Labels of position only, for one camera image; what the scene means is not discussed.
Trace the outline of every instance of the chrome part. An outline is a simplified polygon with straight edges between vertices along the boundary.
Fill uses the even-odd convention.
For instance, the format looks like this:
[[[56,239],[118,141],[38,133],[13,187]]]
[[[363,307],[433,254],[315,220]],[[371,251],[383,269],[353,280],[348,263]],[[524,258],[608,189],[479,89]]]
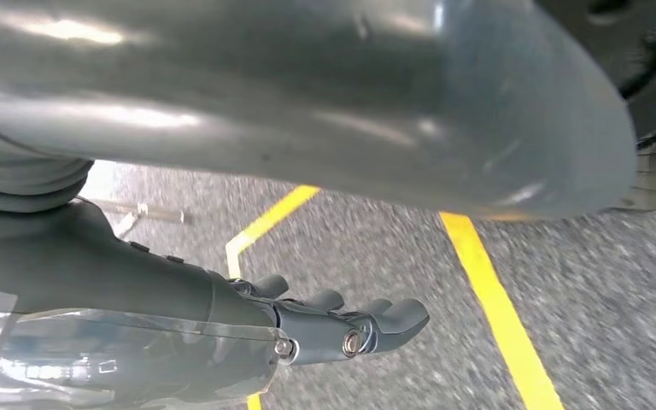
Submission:
[[[343,339],[343,354],[348,358],[355,357],[360,350],[360,334],[358,331],[350,331]]]
[[[275,353],[280,356],[280,359],[288,359],[293,353],[293,343],[288,339],[280,339],[275,343]]]

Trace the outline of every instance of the gray asphalt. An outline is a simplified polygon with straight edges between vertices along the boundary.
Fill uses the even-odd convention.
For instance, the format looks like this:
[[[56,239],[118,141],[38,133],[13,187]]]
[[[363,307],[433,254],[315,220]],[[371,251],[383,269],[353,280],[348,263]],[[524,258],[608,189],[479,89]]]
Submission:
[[[226,242],[291,189],[100,163],[84,194],[184,208],[191,224],[146,220],[127,239],[226,273]],[[477,229],[565,408],[656,409],[656,212]],[[435,213],[321,191],[241,265],[247,279],[284,275],[294,297],[416,297],[432,316],[397,352],[282,369],[263,408],[524,408]]]

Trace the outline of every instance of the parking space line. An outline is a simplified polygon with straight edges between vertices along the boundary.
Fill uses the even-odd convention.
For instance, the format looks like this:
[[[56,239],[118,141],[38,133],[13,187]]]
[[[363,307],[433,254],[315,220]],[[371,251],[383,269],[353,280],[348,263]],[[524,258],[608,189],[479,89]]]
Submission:
[[[283,199],[276,202],[270,209],[253,221],[242,232],[238,233],[230,242],[225,245],[227,253],[227,271],[230,278],[237,279],[242,277],[240,272],[240,254],[250,245],[255,243],[258,238],[265,235],[275,225],[284,220],[288,215],[295,212],[303,203],[310,200],[320,191],[320,188],[314,186],[301,185],[292,190]],[[248,397],[248,410],[261,410],[262,404],[260,395]]]
[[[527,410],[564,410],[472,221],[465,216],[446,213],[441,213],[441,219],[524,406]]]

